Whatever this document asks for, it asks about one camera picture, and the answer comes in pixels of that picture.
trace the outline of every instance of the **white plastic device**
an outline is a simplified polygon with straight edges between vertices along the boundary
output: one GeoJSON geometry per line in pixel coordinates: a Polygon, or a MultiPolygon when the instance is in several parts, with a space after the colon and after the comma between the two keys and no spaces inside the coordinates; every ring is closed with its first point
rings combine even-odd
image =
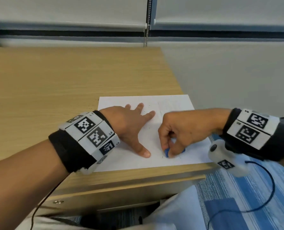
{"type": "Polygon", "coordinates": [[[244,177],[249,174],[248,164],[245,163],[249,161],[249,157],[227,150],[225,141],[222,139],[211,144],[208,157],[235,177],[244,177]]]}

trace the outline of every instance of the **roller blind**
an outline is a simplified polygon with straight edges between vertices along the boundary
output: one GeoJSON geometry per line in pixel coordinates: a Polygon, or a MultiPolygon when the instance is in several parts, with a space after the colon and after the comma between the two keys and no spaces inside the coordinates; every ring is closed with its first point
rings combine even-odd
{"type": "Polygon", "coordinates": [[[284,28],[284,0],[157,0],[154,26],[284,28]]]}
{"type": "Polygon", "coordinates": [[[0,29],[145,28],[147,0],[0,0],[0,29]]]}

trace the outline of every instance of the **metal screw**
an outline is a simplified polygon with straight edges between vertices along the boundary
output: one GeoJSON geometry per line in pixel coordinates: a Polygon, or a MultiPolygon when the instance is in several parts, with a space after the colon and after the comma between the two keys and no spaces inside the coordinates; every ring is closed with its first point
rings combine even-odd
{"type": "Polygon", "coordinates": [[[56,201],[54,201],[54,204],[61,204],[63,202],[64,202],[63,200],[56,200],[56,201]]]}

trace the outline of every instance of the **wristband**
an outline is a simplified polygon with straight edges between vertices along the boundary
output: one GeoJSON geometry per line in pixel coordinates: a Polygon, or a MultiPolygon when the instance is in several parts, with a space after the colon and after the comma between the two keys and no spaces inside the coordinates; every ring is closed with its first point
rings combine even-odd
{"type": "Polygon", "coordinates": [[[235,108],[220,137],[236,153],[260,160],[284,158],[284,123],[278,117],[235,108]]]}
{"type": "Polygon", "coordinates": [[[120,140],[99,111],[83,112],[59,126],[48,139],[69,173],[90,168],[120,140]]]}

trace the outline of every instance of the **hand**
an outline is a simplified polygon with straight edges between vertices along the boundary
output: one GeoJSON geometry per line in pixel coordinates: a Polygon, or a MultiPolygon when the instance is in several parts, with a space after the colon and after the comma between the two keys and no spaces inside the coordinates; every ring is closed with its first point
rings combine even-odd
{"type": "Polygon", "coordinates": [[[141,115],[143,103],[140,103],[136,109],[130,110],[131,106],[127,104],[124,107],[112,106],[100,110],[111,124],[114,132],[119,138],[128,144],[138,155],[149,158],[151,153],[139,143],[138,133],[141,128],[155,116],[155,111],[146,115],[141,115]]]}
{"type": "Polygon", "coordinates": [[[172,158],[212,133],[222,134],[230,112],[230,109],[214,108],[166,113],[158,129],[162,150],[170,148],[169,158],[172,158]]]}

